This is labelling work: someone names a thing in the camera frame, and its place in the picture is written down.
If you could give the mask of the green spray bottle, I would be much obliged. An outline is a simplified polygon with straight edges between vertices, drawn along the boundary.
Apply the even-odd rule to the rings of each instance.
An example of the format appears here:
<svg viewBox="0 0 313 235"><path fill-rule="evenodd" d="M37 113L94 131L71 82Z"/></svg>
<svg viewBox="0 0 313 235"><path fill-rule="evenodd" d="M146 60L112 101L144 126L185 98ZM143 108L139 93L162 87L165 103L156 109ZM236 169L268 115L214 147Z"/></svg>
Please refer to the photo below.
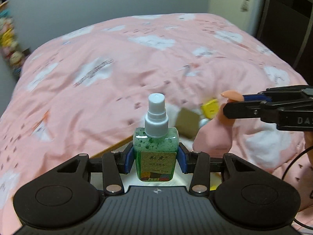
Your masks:
<svg viewBox="0 0 313 235"><path fill-rule="evenodd" d="M138 179L147 182L172 180L178 147L178 131L169 127L165 96L150 94L144 127L138 127L133 134Z"/></svg>

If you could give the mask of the olive cardboard box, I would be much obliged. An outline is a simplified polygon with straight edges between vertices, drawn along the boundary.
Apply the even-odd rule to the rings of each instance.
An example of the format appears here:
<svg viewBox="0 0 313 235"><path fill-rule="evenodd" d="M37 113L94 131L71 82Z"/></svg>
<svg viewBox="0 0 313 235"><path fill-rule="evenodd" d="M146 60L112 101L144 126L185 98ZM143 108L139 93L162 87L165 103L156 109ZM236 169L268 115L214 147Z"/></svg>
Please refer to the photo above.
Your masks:
<svg viewBox="0 0 313 235"><path fill-rule="evenodd" d="M177 115L175 127L180 136L192 139L199 131L200 115L186 108L182 108Z"/></svg>

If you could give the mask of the yellow tape measure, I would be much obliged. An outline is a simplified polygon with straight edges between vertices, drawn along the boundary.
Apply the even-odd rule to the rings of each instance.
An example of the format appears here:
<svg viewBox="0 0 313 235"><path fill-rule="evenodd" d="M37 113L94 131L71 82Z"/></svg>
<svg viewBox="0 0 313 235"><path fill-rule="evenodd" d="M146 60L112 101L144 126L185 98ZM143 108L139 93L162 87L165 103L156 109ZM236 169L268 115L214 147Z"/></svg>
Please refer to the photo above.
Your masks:
<svg viewBox="0 0 313 235"><path fill-rule="evenodd" d="M203 115L207 119L213 119L219 110L219 102L217 99L211 99L201 105Z"/></svg>

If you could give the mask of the small grey cream jar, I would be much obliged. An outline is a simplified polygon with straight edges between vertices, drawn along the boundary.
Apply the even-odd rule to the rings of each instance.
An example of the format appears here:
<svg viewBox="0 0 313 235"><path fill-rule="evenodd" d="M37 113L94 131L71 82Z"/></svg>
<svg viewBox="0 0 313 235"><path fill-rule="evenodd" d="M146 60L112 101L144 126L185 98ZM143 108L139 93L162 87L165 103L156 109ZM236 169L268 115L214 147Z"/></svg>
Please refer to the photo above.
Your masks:
<svg viewBox="0 0 313 235"><path fill-rule="evenodd" d="M207 118L201 119L199 122L199 128L205 126L209 121L210 121L210 119L207 119Z"/></svg>

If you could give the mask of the pink cloud-print duvet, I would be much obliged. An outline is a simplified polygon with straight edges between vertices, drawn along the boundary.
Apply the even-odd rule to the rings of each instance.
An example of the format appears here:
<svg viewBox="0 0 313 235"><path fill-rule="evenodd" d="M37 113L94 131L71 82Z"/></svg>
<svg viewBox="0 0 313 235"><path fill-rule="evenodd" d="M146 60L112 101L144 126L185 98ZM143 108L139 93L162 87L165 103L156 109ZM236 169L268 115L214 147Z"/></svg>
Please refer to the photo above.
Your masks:
<svg viewBox="0 0 313 235"><path fill-rule="evenodd" d="M21 223L13 195L79 153L95 156L144 124L165 95L170 125L221 93L254 94L305 79L257 39L214 14L118 18L55 38L25 61L1 116L1 234Z"/></svg>

